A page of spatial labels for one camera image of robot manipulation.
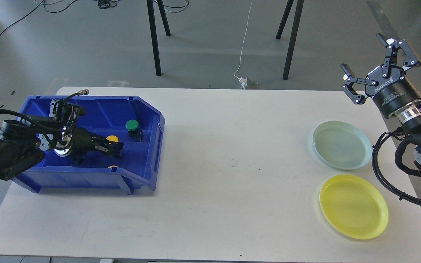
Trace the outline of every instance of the black table leg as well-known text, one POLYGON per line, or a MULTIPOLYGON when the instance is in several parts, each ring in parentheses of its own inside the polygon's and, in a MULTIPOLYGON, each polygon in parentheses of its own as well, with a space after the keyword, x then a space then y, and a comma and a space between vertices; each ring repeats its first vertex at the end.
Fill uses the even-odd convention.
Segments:
POLYGON ((295 41, 297 40, 298 27, 300 25, 301 11, 303 9, 304 0, 297 1, 295 9, 295 18, 293 19, 292 33, 290 35, 289 50, 287 51, 287 58, 285 60, 284 75, 282 78, 287 80, 289 78, 290 65, 292 63, 293 50, 295 49, 295 41))
POLYGON ((152 0, 147 0, 147 12, 149 13, 149 25, 151 28, 152 50, 153 50, 153 58, 155 62, 155 73, 157 73, 157 76, 161 76, 162 70, 160 69, 159 44, 157 41, 157 28, 155 28, 155 15, 153 13, 152 0))
POLYGON ((170 36, 170 28, 168 27, 168 20, 167 15, 165 14, 165 7, 163 6, 162 0, 157 0, 157 4, 159 5, 160 16, 162 16, 163 27, 165 28, 165 34, 170 36))
POLYGON ((285 24, 287 23, 287 18, 289 18, 290 10, 292 8, 294 0, 288 0, 287 5, 285 6, 284 15, 282 15, 282 20, 280 21, 279 30, 277 31, 277 39, 280 39, 282 36, 282 31, 284 31, 285 24))

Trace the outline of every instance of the blue plastic bin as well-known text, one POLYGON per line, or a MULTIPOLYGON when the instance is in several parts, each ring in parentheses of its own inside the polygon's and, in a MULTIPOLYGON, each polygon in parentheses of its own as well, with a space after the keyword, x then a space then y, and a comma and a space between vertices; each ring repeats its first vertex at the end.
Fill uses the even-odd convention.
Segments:
MULTIPOLYGON (((48 116, 52 99, 64 96, 29 96, 21 113, 48 116)), ((107 137, 115 135, 124 142, 122 158, 89 152, 80 165, 67 157, 45 152, 36 166, 12 180, 18 185, 39 193, 42 188, 121 188, 132 195, 134 189, 147 186, 155 190, 159 169, 165 118, 139 97, 76 96, 69 100, 85 108, 77 126, 107 137), (130 139, 125 123, 135 119, 143 132, 142 142, 130 139)))

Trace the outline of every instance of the robotic arm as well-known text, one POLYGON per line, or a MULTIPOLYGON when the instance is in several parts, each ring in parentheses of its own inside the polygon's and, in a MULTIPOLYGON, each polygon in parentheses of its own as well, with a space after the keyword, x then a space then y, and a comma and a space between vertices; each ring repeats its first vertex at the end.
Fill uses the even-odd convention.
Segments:
POLYGON ((385 118, 397 117, 401 127, 392 133, 383 133, 376 145, 373 146, 372 165, 378 180, 389 191, 412 203, 421 205, 421 199, 410 196, 395 188, 382 175, 378 165, 378 152, 381 145, 390 137, 401 141, 395 154, 396 165, 409 175, 421 177, 421 94, 408 80, 406 71, 421 65, 420 58, 413 48, 405 40, 385 40, 384 36, 376 35, 380 42, 386 47, 386 56, 383 65, 377 66, 366 78, 356 78, 348 65, 342 64, 345 83, 342 90, 354 104, 364 104, 368 97, 378 107, 385 118), (402 50, 406 55, 403 66, 397 66, 397 54, 402 50), (359 95, 353 85, 359 83, 365 85, 365 95, 359 95), (408 168, 402 162, 402 156, 409 144, 416 145, 414 149, 414 165, 418 170, 408 168))
POLYGON ((76 95, 88 94, 84 89, 65 99, 53 99, 48 117, 25 115, 0 109, 0 114, 14 115, 17 120, 5 120, 0 127, 0 179, 10 180, 41 162, 44 151, 54 150, 80 164, 89 151, 121 157, 122 142, 109 141, 76 126, 85 109, 69 103, 76 95))

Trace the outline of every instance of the connector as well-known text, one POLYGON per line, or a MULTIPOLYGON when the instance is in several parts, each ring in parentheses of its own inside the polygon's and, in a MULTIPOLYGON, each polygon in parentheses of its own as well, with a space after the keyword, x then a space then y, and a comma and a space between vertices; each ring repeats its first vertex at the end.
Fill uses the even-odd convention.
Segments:
POLYGON ((241 89, 252 89, 254 87, 254 83, 248 77, 239 77, 238 82, 240 83, 241 89))
POLYGON ((79 95, 88 95, 89 94, 89 90, 84 88, 83 90, 80 90, 77 92, 77 94, 79 95))

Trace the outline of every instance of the plate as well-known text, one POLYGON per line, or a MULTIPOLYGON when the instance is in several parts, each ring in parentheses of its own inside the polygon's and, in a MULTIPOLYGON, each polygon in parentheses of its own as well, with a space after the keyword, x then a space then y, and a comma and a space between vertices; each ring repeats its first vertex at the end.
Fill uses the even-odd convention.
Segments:
POLYGON ((322 160, 342 170, 358 169, 371 159, 371 144, 366 135, 341 121, 319 125, 313 133, 313 145, 322 160))
POLYGON ((329 178, 321 188, 319 203, 327 221, 352 238, 375 238, 388 223, 389 212, 381 193, 354 175, 329 178))

